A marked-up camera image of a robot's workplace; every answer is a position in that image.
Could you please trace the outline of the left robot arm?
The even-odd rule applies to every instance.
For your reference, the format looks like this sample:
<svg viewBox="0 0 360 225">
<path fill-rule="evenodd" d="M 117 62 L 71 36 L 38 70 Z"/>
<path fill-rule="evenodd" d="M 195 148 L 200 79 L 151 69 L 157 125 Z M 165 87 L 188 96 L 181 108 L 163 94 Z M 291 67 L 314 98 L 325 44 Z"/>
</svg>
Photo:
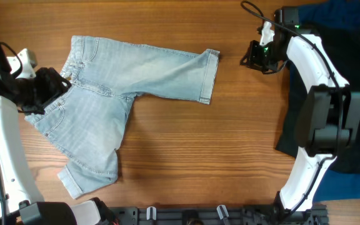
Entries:
<svg viewBox="0 0 360 225">
<path fill-rule="evenodd" d="M 51 67 L 37 71 L 33 52 L 7 57 L 0 41 L 0 224 L 119 224 L 99 198 L 69 206 L 46 202 L 36 186 L 20 138 L 20 114 L 44 114 L 71 87 Z"/>
</svg>

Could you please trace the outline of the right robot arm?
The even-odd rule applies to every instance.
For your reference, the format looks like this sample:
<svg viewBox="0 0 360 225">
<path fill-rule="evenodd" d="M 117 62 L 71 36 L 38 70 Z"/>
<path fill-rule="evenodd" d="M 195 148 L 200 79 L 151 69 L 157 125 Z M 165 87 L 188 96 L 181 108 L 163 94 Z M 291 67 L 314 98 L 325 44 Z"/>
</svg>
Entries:
<svg viewBox="0 0 360 225">
<path fill-rule="evenodd" d="M 282 7 L 274 19 L 253 3 L 241 7 L 261 19 L 259 41 L 251 41 L 241 65 L 275 74 L 293 63 L 307 91 L 295 127 L 297 156 L 287 183 L 277 193 L 272 218 L 286 221 L 312 208 L 313 196 L 340 151 L 356 139 L 360 92 L 352 92 L 323 48 L 319 33 L 299 24 L 296 7 Z"/>
</svg>

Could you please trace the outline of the light blue denim shorts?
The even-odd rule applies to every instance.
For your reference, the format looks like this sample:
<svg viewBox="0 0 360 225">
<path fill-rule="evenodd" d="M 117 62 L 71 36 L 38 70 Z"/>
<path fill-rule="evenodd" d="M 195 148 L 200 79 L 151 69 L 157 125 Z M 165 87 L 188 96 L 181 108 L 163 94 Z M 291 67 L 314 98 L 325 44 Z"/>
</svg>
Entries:
<svg viewBox="0 0 360 225">
<path fill-rule="evenodd" d="M 113 184 L 134 100 L 143 94 L 209 104 L 219 51 L 201 54 L 73 36 L 61 76 L 71 87 L 26 116 L 68 159 L 58 178 L 74 199 Z"/>
</svg>

